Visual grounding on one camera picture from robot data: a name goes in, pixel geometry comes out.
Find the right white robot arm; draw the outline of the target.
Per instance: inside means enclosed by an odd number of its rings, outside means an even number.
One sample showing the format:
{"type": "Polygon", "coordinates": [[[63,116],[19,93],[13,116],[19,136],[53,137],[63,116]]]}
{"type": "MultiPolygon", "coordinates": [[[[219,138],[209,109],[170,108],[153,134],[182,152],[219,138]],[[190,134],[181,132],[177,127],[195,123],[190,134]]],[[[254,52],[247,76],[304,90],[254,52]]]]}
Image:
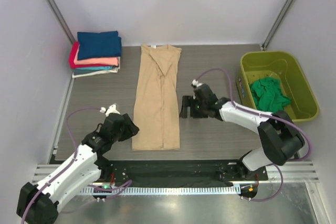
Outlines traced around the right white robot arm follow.
{"type": "Polygon", "coordinates": [[[193,85],[193,91],[193,95],[182,97],[181,118],[214,118],[258,134],[261,147],[244,154],[236,163],[241,179],[254,177],[258,169],[267,165],[284,165],[305,145],[303,136],[285,111],[261,112],[229,98],[219,99],[204,83],[193,85]]]}

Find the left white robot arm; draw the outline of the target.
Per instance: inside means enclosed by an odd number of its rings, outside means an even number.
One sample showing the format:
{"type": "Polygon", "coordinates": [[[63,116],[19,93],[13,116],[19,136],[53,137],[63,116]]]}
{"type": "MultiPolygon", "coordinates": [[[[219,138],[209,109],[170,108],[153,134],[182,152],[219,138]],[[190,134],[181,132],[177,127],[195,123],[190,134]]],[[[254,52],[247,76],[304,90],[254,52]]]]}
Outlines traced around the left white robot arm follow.
{"type": "Polygon", "coordinates": [[[36,184],[27,182],[21,188],[16,213],[22,223],[54,223],[83,188],[111,177],[112,166],[104,154],[115,142],[128,140],[138,132],[127,114],[110,113],[57,169],[36,184]]]}

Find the beige t shirt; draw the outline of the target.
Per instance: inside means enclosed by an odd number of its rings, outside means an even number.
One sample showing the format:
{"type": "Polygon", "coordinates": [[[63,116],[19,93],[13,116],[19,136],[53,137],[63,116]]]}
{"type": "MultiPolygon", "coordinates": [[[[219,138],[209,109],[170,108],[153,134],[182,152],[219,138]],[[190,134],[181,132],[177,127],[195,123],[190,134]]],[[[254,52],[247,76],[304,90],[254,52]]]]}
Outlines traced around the beige t shirt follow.
{"type": "Polygon", "coordinates": [[[180,124],[176,93],[182,50],[171,45],[141,46],[133,121],[140,129],[134,151],[177,150],[180,124]]]}

